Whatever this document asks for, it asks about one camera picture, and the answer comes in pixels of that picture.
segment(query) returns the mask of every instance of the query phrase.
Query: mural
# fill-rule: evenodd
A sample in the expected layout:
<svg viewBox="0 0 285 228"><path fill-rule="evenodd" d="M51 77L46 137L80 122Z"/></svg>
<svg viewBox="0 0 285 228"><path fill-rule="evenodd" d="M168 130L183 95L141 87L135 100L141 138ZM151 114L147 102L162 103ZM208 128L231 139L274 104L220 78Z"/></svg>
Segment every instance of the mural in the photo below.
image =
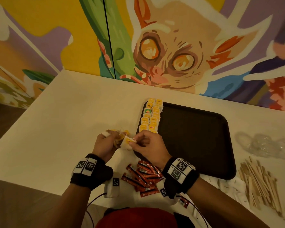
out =
<svg viewBox="0 0 285 228"><path fill-rule="evenodd" d="M285 111L285 0L0 0L0 103L62 69Z"/></svg>
<svg viewBox="0 0 285 228"><path fill-rule="evenodd" d="M285 0L105 5L116 78L285 111Z"/></svg>

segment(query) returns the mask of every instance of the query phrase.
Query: painted eye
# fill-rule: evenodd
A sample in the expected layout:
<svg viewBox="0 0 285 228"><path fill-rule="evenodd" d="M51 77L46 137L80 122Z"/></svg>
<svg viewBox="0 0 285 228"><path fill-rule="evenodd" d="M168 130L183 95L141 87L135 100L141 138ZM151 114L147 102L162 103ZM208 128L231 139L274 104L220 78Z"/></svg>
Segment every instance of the painted eye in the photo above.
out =
<svg viewBox="0 0 285 228"><path fill-rule="evenodd" d="M140 49L141 49L142 55L146 59L149 59L149 60L153 60L153 59L157 58L159 55L159 49L157 47L157 44L151 38L148 38L148 39L141 41Z"/></svg>
<svg viewBox="0 0 285 228"><path fill-rule="evenodd" d="M184 71L190 69L194 65L195 59L192 55L182 54L177 56L172 65L177 71Z"/></svg>

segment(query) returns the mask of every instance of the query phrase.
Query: pile of wooden stirrers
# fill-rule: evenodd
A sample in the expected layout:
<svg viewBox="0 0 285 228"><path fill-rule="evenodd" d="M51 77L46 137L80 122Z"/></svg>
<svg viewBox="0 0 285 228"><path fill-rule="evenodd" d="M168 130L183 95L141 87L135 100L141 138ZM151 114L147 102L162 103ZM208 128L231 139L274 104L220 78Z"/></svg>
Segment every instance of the pile of wooden stirrers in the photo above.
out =
<svg viewBox="0 0 285 228"><path fill-rule="evenodd" d="M249 161L241 163L239 175L246 183L250 207L261 209L260 204L264 204L274 209L285 220L285 208L277 192L277 179L272 173L266 171L259 161L249 157Z"/></svg>

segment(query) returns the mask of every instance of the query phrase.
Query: wrist strap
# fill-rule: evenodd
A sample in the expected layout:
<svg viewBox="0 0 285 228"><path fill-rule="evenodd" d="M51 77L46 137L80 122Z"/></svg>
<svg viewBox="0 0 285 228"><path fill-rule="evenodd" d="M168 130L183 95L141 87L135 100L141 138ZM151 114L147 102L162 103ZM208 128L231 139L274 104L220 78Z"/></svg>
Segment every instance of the wrist strap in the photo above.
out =
<svg viewBox="0 0 285 228"><path fill-rule="evenodd" d="M74 168L70 183L94 190L112 177L113 169L106 166L100 157L89 153Z"/></svg>
<svg viewBox="0 0 285 228"><path fill-rule="evenodd" d="M172 157L163 169L166 178L164 187L169 198L176 194L187 193L199 177L195 167L182 158Z"/></svg>

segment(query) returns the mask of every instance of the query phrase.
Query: red clothing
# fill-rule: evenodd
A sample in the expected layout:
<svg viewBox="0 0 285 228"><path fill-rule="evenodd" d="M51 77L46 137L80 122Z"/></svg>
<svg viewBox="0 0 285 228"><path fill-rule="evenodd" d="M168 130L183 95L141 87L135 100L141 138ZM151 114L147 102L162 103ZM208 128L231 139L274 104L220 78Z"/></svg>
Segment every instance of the red clothing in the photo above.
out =
<svg viewBox="0 0 285 228"><path fill-rule="evenodd" d="M173 214L157 208L128 208L116 210L104 216L95 228L137 227L137 228L177 228Z"/></svg>

